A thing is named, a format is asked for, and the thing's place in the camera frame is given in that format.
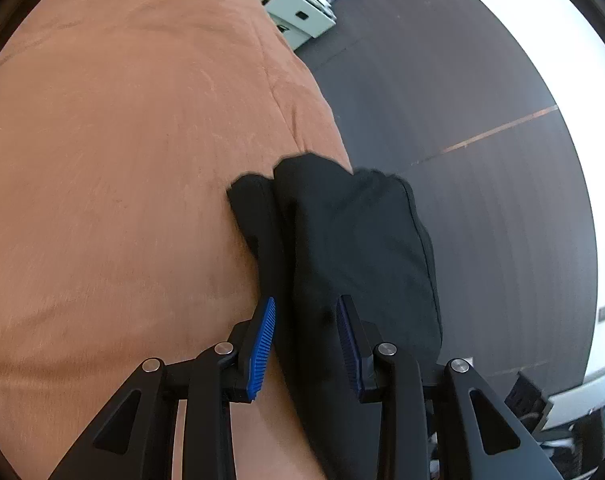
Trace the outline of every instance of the blue ribbed rubber pad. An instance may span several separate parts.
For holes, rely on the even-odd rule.
[[[349,386],[356,396],[360,398],[365,389],[363,386],[360,354],[356,347],[354,332],[349,323],[347,311],[345,310],[345,303],[343,303],[342,299],[339,300],[336,309],[336,322],[339,329],[340,347],[343,351],[343,359],[345,361],[345,368],[347,369]]]
[[[271,340],[274,337],[276,328],[276,303],[274,298],[267,300],[265,315],[263,316],[256,344],[251,352],[251,361],[249,362],[249,383],[247,384],[247,396],[254,400],[265,378],[266,360],[269,357]]]

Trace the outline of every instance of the dark floor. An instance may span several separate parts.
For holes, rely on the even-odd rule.
[[[596,309],[587,189],[547,86],[478,0],[338,0],[297,53],[354,167],[407,178],[433,238],[445,340],[506,393],[582,381]]]

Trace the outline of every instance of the triangular cutout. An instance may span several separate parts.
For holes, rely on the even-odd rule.
[[[496,455],[520,446],[520,439],[509,427],[502,415],[492,406],[480,390],[470,392],[471,404],[481,430],[483,449],[488,455]]]
[[[134,390],[127,396],[94,440],[94,447],[119,455],[127,452],[141,395]]]

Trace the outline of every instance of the black garment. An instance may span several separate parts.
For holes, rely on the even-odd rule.
[[[241,176],[228,196],[260,292],[276,300],[276,354],[312,449],[330,479],[375,478],[380,405],[349,390],[335,309],[350,294],[384,340],[423,369],[436,362],[433,250],[409,184],[306,154],[282,160],[273,180]]]

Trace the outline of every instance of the silver screw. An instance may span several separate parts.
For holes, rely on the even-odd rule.
[[[451,364],[452,370],[459,374],[464,374],[469,370],[469,363],[464,359],[454,359]]]
[[[222,343],[218,343],[214,347],[214,350],[218,355],[227,355],[233,352],[233,344],[223,341]]]
[[[142,369],[146,372],[155,372],[158,368],[160,368],[160,361],[156,358],[147,359],[142,364]]]
[[[378,352],[383,355],[394,355],[397,351],[398,349],[394,343],[380,343],[378,345]]]

